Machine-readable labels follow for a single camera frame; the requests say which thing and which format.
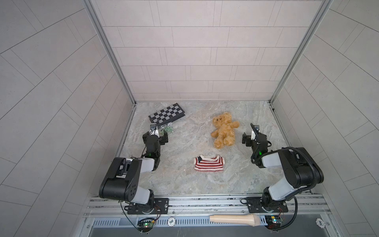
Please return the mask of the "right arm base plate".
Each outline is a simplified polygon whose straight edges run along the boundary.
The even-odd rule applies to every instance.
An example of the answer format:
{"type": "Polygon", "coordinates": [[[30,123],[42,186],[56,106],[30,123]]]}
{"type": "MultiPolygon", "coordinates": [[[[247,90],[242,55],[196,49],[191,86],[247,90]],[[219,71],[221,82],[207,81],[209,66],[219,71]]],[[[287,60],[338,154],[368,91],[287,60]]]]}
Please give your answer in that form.
{"type": "Polygon", "coordinates": [[[279,213],[288,212],[288,206],[285,201],[276,201],[272,199],[265,200],[263,197],[247,197],[243,204],[247,205],[249,213],[279,213]]]}

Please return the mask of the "left green circuit board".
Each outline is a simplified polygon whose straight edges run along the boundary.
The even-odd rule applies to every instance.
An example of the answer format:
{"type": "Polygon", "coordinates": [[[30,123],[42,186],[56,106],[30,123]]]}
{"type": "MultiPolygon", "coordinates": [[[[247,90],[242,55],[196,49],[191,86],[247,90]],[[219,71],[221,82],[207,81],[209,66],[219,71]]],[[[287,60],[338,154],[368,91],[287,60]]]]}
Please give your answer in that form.
{"type": "Polygon", "coordinates": [[[138,221],[137,229],[139,232],[148,233],[151,231],[156,223],[154,218],[144,218],[138,221]]]}

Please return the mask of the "aluminium front rail frame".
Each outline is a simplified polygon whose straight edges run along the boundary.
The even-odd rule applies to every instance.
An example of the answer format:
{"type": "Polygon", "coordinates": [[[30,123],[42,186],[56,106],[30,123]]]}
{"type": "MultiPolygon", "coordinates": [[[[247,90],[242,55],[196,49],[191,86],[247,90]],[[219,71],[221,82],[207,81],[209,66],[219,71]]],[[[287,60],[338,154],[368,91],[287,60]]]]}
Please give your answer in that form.
{"type": "Polygon", "coordinates": [[[261,194],[228,194],[228,195],[178,195],[156,196],[168,198],[167,214],[132,215],[124,209],[128,203],[124,201],[91,198],[84,211],[80,226],[75,231],[75,237],[88,237],[95,227],[131,227],[137,226],[139,220],[156,217],[157,227],[167,227],[169,219],[174,218],[176,227],[181,226],[222,226],[223,223],[211,222],[211,215],[247,215],[255,214],[260,217],[261,225],[267,225],[266,215],[279,215],[284,222],[289,222],[293,214],[298,221],[310,221],[311,227],[321,230],[330,237],[341,234],[336,228],[334,217],[327,202],[321,194],[304,193],[295,199],[287,201],[288,212],[279,213],[249,213],[247,205],[243,204],[246,197],[261,197],[261,194]]]}

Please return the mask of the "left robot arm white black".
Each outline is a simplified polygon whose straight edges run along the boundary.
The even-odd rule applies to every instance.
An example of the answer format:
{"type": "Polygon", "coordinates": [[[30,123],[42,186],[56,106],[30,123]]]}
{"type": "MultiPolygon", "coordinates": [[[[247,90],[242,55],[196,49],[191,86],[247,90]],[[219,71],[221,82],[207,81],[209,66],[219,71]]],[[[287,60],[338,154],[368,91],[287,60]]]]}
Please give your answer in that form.
{"type": "Polygon", "coordinates": [[[99,197],[129,203],[128,213],[150,214],[156,211],[153,190],[139,187],[140,175],[157,170],[160,147],[168,142],[157,130],[143,135],[146,153],[140,158],[114,158],[99,188],[99,197]]]}

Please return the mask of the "folded black white chessboard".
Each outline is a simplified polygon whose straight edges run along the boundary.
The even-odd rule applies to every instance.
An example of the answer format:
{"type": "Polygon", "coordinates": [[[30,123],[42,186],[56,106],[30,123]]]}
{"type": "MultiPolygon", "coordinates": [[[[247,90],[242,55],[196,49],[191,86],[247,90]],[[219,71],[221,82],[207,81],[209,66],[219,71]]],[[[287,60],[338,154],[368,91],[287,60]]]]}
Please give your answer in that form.
{"type": "Polygon", "coordinates": [[[158,126],[174,122],[185,116],[185,111],[178,103],[168,106],[165,109],[157,111],[148,116],[151,123],[156,123],[158,126]]]}

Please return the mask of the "left aluminium corner post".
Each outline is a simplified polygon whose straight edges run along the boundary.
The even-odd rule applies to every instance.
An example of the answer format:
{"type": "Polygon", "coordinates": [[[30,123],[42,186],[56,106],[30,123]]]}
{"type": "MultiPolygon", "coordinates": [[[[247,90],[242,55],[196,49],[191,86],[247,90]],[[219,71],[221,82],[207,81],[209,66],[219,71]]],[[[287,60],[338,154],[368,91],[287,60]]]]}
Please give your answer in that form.
{"type": "Polygon", "coordinates": [[[98,37],[99,37],[99,40],[100,40],[102,46],[104,47],[106,54],[108,55],[110,63],[112,64],[117,76],[121,80],[123,87],[125,88],[128,96],[129,96],[129,98],[133,104],[133,107],[135,107],[137,104],[136,100],[135,100],[135,98],[131,92],[130,87],[127,84],[126,78],[125,78],[125,76],[121,70],[121,67],[120,67],[120,65],[116,59],[115,53],[114,53],[114,51],[113,51],[113,49],[109,43],[109,40],[106,36],[106,33],[105,33],[105,31],[101,25],[100,19],[95,12],[95,8],[94,8],[92,2],[90,0],[83,0],[82,2],[83,2],[84,8],[86,9],[86,11],[89,15],[90,20],[94,26],[94,29],[95,29],[98,37]]]}

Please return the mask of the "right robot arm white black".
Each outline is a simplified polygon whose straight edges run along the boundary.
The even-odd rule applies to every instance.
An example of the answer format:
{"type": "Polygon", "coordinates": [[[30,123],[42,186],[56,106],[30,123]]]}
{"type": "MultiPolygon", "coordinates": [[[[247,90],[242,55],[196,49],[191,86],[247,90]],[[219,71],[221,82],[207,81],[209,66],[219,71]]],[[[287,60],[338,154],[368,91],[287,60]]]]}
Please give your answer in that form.
{"type": "Polygon", "coordinates": [[[256,129],[252,129],[251,135],[242,135],[242,144],[252,148],[252,164],[259,168],[280,167],[284,172],[277,183],[264,189],[261,197],[245,199],[250,213],[288,212],[287,201],[324,180],[322,171],[303,147],[269,151],[271,142],[256,129]]]}

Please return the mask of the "aluminium corner post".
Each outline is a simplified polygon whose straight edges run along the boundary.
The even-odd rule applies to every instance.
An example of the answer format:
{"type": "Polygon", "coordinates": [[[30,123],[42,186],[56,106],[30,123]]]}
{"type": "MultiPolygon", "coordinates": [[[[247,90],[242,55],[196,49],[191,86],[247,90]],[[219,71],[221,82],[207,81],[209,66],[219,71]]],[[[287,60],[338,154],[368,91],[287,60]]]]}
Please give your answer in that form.
{"type": "Polygon", "coordinates": [[[333,3],[333,0],[323,0],[319,9],[317,10],[315,17],[311,21],[310,26],[308,27],[299,47],[297,48],[294,56],[292,57],[286,71],[284,72],[281,80],[279,81],[279,84],[277,88],[275,89],[271,99],[269,100],[270,105],[273,105],[277,97],[279,96],[281,90],[285,86],[285,83],[291,76],[291,73],[293,72],[294,68],[296,67],[297,63],[299,62],[301,56],[303,55],[305,49],[307,48],[308,44],[310,43],[312,37],[316,33],[320,23],[322,22],[323,18],[325,17],[327,11],[330,8],[330,5],[333,3]]]}
{"type": "Polygon", "coordinates": [[[129,96],[129,98],[133,104],[133,107],[135,107],[137,104],[136,100],[135,100],[135,98],[131,92],[130,87],[127,84],[126,78],[125,78],[125,76],[121,70],[121,67],[120,67],[120,65],[116,59],[115,53],[114,53],[114,51],[113,51],[113,49],[109,43],[109,40],[106,36],[106,33],[105,33],[105,31],[101,25],[100,19],[95,12],[95,8],[94,8],[92,2],[90,0],[83,0],[82,2],[83,2],[84,8],[86,9],[86,11],[89,15],[90,20],[94,26],[94,29],[95,29],[98,37],[99,37],[99,40],[100,40],[102,46],[104,47],[106,54],[108,55],[110,63],[112,64],[117,76],[121,80],[123,87],[125,88],[128,96],[129,96]]]}

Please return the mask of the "brown teddy bear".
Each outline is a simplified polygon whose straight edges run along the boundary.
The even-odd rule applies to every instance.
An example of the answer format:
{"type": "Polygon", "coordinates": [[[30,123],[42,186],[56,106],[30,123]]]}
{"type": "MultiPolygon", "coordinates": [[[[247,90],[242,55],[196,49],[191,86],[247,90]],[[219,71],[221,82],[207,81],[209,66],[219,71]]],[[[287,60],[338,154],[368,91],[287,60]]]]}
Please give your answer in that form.
{"type": "Polygon", "coordinates": [[[215,138],[214,147],[216,149],[235,144],[235,129],[239,128],[239,122],[232,121],[231,113],[225,112],[215,116],[212,123],[216,127],[216,130],[211,133],[211,137],[215,138]]]}

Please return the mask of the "right green circuit board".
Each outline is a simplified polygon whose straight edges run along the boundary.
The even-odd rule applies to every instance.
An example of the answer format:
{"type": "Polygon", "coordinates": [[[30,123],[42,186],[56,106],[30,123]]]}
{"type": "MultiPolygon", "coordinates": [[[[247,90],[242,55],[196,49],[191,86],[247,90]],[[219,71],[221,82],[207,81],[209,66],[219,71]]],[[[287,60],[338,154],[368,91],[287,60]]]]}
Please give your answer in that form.
{"type": "Polygon", "coordinates": [[[282,225],[282,219],[279,215],[266,215],[265,221],[267,223],[265,227],[269,230],[280,228],[282,225]]]}

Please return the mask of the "small green clear bag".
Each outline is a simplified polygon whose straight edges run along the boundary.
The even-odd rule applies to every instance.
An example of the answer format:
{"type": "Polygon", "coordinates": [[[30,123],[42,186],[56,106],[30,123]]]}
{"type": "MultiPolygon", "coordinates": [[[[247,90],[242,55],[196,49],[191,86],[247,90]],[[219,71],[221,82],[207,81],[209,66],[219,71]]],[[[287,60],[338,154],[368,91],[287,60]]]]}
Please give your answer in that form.
{"type": "Polygon", "coordinates": [[[169,124],[166,124],[165,126],[161,126],[159,128],[159,133],[162,135],[164,133],[167,133],[167,134],[173,134],[174,133],[174,129],[171,125],[169,124]]]}

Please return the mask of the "red white striped sweater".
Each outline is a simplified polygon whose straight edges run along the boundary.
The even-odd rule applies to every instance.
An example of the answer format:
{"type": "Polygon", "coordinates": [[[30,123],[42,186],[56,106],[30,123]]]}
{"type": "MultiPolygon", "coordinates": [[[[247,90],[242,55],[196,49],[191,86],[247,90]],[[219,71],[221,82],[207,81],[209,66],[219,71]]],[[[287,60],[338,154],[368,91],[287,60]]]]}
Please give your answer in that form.
{"type": "Polygon", "coordinates": [[[203,156],[194,158],[194,169],[203,172],[223,171],[225,159],[221,156],[203,156]]]}

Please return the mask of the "right aluminium corner post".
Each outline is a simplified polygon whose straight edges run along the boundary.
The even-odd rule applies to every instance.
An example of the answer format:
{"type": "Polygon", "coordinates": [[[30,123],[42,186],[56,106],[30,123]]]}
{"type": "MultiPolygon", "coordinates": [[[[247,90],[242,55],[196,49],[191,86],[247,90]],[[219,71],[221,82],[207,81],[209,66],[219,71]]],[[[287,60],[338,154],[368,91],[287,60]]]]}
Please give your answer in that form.
{"type": "Polygon", "coordinates": [[[297,48],[294,56],[292,57],[286,71],[284,72],[281,80],[279,81],[279,84],[277,88],[275,89],[271,99],[269,100],[270,105],[273,105],[277,97],[279,96],[281,90],[285,86],[285,83],[291,76],[291,73],[293,72],[294,68],[296,67],[297,63],[299,62],[301,56],[303,55],[305,49],[307,48],[308,44],[310,43],[312,37],[316,33],[320,23],[322,22],[323,18],[325,17],[327,11],[330,8],[330,5],[333,3],[333,0],[323,0],[319,9],[317,10],[315,17],[311,21],[310,26],[308,27],[299,47],[297,48]]]}

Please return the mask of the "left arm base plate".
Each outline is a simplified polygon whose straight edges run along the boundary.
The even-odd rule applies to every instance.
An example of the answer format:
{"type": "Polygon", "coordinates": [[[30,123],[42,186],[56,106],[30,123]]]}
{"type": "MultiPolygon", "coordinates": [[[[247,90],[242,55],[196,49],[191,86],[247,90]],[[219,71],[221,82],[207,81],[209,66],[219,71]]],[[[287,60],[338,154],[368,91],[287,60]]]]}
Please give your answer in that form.
{"type": "Polygon", "coordinates": [[[155,198],[154,201],[151,199],[147,204],[131,203],[127,205],[124,209],[127,214],[134,215],[153,215],[153,214],[167,214],[169,206],[168,198],[155,198]]]}

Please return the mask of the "green circuit board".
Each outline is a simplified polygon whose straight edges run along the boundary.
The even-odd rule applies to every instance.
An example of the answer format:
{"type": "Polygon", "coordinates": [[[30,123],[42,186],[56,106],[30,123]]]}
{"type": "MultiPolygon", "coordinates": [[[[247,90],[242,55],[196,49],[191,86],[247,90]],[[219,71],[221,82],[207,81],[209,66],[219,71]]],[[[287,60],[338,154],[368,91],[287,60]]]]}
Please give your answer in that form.
{"type": "Polygon", "coordinates": [[[280,228],[282,225],[282,219],[279,215],[266,215],[265,221],[267,223],[265,227],[269,230],[280,228]]]}
{"type": "Polygon", "coordinates": [[[137,229],[139,232],[148,233],[151,231],[156,223],[154,218],[144,218],[138,221],[137,229]]]}

